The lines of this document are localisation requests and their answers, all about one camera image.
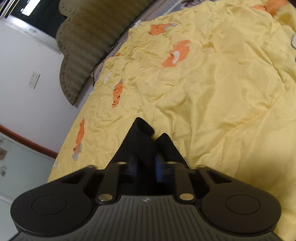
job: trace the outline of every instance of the wall outlet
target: wall outlet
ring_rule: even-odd
[[[30,81],[29,81],[29,86],[31,88],[35,89],[39,77],[40,77],[39,73],[33,72],[32,76],[30,78]]]

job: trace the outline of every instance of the brown wooden trim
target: brown wooden trim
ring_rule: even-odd
[[[23,144],[35,151],[38,151],[38,152],[40,152],[44,155],[50,156],[52,158],[57,158],[58,153],[51,151],[49,149],[46,149],[45,147],[39,146],[38,144],[21,137],[20,135],[12,132],[11,130],[5,128],[2,125],[0,125],[0,132],[2,132],[4,135],[7,135],[10,138],[12,138],[13,140],[17,141],[18,143],[21,143],[21,144]]]

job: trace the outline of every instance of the yellow bedspread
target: yellow bedspread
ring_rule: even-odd
[[[260,0],[206,1],[143,22],[106,61],[49,181],[103,169],[136,117],[204,164],[273,194],[276,233],[296,239],[296,10]]]

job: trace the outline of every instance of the window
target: window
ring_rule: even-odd
[[[59,52],[55,36],[66,17],[60,0],[0,0],[0,19],[49,48]]]

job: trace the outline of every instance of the metal screw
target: metal screw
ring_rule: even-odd
[[[111,201],[113,196],[108,193],[104,193],[98,196],[98,199],[102,202]]]
[[[183,201],[191,201],[192,199],[194,199],[194,196],[190,193],[183,193],[179,196],[179,198]]]

